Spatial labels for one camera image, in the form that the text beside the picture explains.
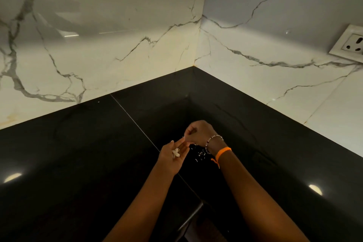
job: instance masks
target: person's left hand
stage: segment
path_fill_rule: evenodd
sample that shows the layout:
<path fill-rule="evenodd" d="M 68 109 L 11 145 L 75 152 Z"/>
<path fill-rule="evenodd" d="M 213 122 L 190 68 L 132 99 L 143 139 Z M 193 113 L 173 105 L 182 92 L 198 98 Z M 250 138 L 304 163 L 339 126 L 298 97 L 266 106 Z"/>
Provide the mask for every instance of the person's left hand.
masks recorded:
<path fill-rule="evenodd" d="M 157 159 L 157 165 L 161 166 L 164 170 L 171 173 L 173 176 L 176 175 L 181 166 L 183 165 L 184 159 L 189 152 L 190 143 L 185 142 L 185 138 L 181 138 L 179 141 L 166 144 L 161 148 L 159 158 Z M 180 157 L 173 159 L 172 150 L 179 148 Z"/>

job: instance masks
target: orange thread wristband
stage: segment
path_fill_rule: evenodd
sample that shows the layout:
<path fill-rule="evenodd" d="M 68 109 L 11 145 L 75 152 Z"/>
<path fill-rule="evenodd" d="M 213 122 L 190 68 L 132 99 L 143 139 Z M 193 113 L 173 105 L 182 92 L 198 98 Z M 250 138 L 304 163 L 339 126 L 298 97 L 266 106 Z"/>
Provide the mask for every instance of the orange thread wristband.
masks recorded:
<path fill-rule="evenodd" d="M 218 168 L 221 168 L 220 166 L 219 166 L 219 163 L 218 163 L 218 160 L 219 160 L 219 157 L 223 154 L 223 153 L 225 153 L 226 151 L 232 151 L 232 149 L 230 148 L 230 147 L 225 147 L 225 148 L 222 148 L 221 150 L 219 150 L 218 151 L 218 153 L 217 153 L 217 155 L 216 155 L 216 159 L 213 159 L 213 158 L 211 158 L 211 160 L 213 161 L 213 162 L 215 162 L 217 165 L 218 165 Z"/>

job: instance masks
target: person's right arm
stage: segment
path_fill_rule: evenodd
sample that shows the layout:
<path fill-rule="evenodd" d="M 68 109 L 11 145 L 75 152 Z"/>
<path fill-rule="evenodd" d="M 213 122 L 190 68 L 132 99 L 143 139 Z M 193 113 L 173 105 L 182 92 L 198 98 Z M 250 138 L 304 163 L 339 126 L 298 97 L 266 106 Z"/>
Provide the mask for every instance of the person's right arm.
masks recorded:
<path fill-rule="evenodd" d="M 217 134 L 206 121 L 191 123 L 185 131 L 185 141 L 205 146 Z M 227 147 L 220 138 L 208 143 L 208 151 L 216 156 Z M 275 200 L 259 185 L 232 151 L 224 152 L 218 160 L 220 169 L 241 210 L 247 225 L 258 241 L 309 241 Z"/>

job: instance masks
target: bracelet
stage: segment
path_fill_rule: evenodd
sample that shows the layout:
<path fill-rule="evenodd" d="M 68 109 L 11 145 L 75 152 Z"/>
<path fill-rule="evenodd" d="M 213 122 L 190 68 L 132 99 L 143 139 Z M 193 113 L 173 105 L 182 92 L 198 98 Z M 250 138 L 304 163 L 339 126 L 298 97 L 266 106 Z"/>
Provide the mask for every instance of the bracelet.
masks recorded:
<path fill-rule="evenodd" d="M 224 139 L 222 138 L 222 136 L 221 136 L 221 135 L 216 134 L 216 135 L 213 135 L 212 137 L 210 137 L 210 138 L 209 138 L 209 140 L 207 140 L 207 141 L 206 141 L 206 147 L 208 146 L 209 141 L 210 141 L 211 139 L 215 138 L 215 137 L 220 137 L 220 138 L 222 139 L 222 141 L 224 141 Z"/>
<path fill-rule="evenodd" d="M 219 157 L 223 154 L 223 153 L 225 153 L 226 151 L 232 151 L 232 149 L 230 148 L 230 147 L 225 147 L 225 148 L 222 148 L 221 150 L 219 150 L 218 151 L 218 153 L 217 153 L 217 155 L 216 155 L 216 159 L 213 159 L 213 158 L 211 158 L 211 160 L 213 161 L 213 162 L 215 162 L 217 165 L 218 165 L 218 168 L 221 168 L 220 166 L 219 166 L 219 163 L 218 163 L 218 160 L 219 160 Z"/>

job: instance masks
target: person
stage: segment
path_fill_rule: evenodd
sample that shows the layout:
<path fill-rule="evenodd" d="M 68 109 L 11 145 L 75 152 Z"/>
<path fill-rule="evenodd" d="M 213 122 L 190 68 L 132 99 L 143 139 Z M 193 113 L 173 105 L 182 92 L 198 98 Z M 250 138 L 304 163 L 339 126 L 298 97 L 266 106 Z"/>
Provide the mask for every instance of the person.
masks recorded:
<path fill-rule="evenodd" d="M 256 241 L 308 242 L 309 240 L 252 177 L 237 156 L 206 121 L 195 121 L 177 142 L 163 146 L 145 184 L 104 242 L 148 241 L 173 177 L 189 152 L 190 143 L 207 144 Z M 180 157 L 172 150 L 180 149 Z"/>

